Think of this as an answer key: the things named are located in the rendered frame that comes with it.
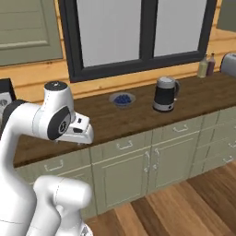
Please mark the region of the green wall cupboard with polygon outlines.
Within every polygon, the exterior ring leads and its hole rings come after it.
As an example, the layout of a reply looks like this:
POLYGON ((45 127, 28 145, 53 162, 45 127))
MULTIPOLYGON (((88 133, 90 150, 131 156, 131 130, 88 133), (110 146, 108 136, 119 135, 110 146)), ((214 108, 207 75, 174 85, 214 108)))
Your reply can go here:
POLYGON ((222 0, 217 28, 236 32, 236 0, 222 0))

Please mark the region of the blueberries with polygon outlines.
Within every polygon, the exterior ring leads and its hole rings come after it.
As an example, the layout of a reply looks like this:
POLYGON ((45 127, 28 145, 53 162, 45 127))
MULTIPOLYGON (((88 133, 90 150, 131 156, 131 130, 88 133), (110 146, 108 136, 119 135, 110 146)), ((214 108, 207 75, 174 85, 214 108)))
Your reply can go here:
POLYGON ((128 95, 123 94, 123 95, 117 96, 115 98, 114 102, 117 103, 117 104, 126 104, 126 103, 130 103, 131 99, 128 95))

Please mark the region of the black and silver kettle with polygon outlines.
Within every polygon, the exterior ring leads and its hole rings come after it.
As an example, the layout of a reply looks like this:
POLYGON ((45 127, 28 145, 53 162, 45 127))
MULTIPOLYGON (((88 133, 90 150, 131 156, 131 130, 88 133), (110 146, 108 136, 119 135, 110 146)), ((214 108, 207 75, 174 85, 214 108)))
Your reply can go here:
POLYGON ((180 90, 180 83, 171 77, 160 77, 157 80, 153 109, 157 112, 171 112, 180 90))

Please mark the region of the green wall cupboard door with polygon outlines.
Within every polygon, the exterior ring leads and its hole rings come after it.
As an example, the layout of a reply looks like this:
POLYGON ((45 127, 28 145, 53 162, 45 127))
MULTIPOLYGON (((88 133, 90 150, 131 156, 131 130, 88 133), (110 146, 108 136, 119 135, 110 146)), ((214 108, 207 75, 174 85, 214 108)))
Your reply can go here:
POLYGON ((62 57, 54 0, 0 0, 0 66, 62 57))

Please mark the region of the yellow-green bottle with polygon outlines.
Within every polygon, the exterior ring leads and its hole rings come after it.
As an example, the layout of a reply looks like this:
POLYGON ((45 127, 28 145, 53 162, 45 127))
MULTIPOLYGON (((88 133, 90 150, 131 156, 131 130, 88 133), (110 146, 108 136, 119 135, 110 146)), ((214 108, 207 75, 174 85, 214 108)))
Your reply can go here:
POLYGON ((197 71, 198 77, 203 78, 206 76, 207 66, 208 66, 208 61, 207 61, 207 58, 204 57, 199 63, 199 67, 198 67, 198 71, 197 71))

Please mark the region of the black appliance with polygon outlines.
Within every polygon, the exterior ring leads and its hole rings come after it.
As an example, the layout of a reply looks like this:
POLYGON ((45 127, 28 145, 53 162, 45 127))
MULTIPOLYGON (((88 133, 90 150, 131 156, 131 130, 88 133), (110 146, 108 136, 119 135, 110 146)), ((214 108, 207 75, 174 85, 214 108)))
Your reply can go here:
POLYGON ((16 99, 16 94, 10 78, 0 78, 0 122, 8 104, 16 99))

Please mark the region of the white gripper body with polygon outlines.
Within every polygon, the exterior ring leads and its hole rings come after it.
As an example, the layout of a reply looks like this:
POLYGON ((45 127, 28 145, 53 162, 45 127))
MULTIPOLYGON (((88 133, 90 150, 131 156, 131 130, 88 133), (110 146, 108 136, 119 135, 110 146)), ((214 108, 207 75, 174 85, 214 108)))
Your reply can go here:
POLYGON ((73 142, 77 144, 91 144, 94 139, 94 132, 91 124, 82 126, 72 123, 68 126, 66 132, 57 138, 57 141, 73 142))

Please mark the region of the dark red bottle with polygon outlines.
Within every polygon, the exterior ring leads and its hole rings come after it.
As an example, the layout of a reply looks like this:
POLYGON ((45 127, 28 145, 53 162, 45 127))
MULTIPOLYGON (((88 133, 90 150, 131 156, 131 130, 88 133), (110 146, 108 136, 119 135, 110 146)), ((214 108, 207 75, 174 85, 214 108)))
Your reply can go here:
POLYGON ((214 67, 215 67, 215 54, 212 53, 210 56, 210 59, 208 60, 208 65, 207 65, 207 70, 206 70, 206 75, 211 76, 214 73, 214 67))

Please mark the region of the grey bowl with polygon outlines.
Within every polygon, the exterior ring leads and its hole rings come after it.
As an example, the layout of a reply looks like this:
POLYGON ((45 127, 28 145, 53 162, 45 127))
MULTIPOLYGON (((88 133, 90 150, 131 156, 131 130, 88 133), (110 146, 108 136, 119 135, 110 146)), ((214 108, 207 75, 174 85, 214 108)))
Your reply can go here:
POLYGON ((109 102, 119 108, 130 106, 136 100, 136 96, 129 92, 115 92, 109 97, 109 102))

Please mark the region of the green drawer front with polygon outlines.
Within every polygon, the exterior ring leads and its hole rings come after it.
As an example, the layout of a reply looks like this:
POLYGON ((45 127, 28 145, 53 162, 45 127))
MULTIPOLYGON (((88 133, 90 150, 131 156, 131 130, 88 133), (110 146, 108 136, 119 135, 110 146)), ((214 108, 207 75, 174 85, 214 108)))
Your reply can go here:
POLYGON ((205 130, 236 121, 236 107, 218 110, 201 116, 201 129, 205 130))
POLYGON ((16 168, 16 171, 27 183, 34 183, 36 179, 42 175, 59 175, 88 166, 89 164, 89 149, 86 148, 18 167, 16 168), (60 159, 64 161, 64 167, 62 169, 56 171, 46 171, 44 169, 45 164, 59 161, 60 159))
POLYGON ((192 178, 206 171, 211 171, 228 164, 223 161, 223 159, 226 159, 228 156, 233 156, 234 160, 236 160, 236 148, 233 150, 227 150, 221 154, 217 154, 212 158, 205 158, 193 164, 189 177, 192 178))
POLYGON ((96 163, 106 159, 122 156, 124 154, 128 154, 142 148, 150 147, 151 139, 152 139, 152 132, 146 131, 136 135, 122 137, 107 143, 93 146, 90 148, 91 161, 93 163, 96 163), (117 143, 119 143, 121 146, 124 146, 127 144, 127 141, 129 140, 132 140, 133 143, 132 147, 124 150, 117 149, 116 147, 117 143))
POLYGON ((152 143, 158 144, 160 142, 169 141, 174 138, 198 132, 201 129, 201 120, 202 120, 201 116, 198 116, 192 119, 180 121, 178 123, 168 124, 166 126, 156 128, 153 130, 152 143), (172 130, 174 126, 177 127, 178 129, 182 129, 184 124, 187 124, 189 128, 187 131, 182 133, 176 133, 172 130))
POLYGON ((233 150, 229 143, 236 141, 236 123, 222 124, 213 128, 208 128, 200 132, 197 148, 205 150, 209 157, 233 150))

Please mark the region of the dark framed window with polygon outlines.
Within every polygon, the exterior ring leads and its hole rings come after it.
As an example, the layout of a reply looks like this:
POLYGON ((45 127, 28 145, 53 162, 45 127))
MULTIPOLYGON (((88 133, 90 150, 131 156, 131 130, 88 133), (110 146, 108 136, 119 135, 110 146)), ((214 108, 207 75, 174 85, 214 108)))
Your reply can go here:
POLYGON ((217 0, 58 0, 72 83, 195 63, 217 0))

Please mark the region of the silver toaster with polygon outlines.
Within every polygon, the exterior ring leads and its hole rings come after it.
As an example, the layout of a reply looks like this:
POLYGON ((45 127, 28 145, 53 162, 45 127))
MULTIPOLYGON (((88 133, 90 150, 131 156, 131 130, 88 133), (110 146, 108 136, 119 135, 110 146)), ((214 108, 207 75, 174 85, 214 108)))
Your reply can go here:
POLYGON ((236 53, 227 53, 223 56, 219 71, 236 77, 236 53))

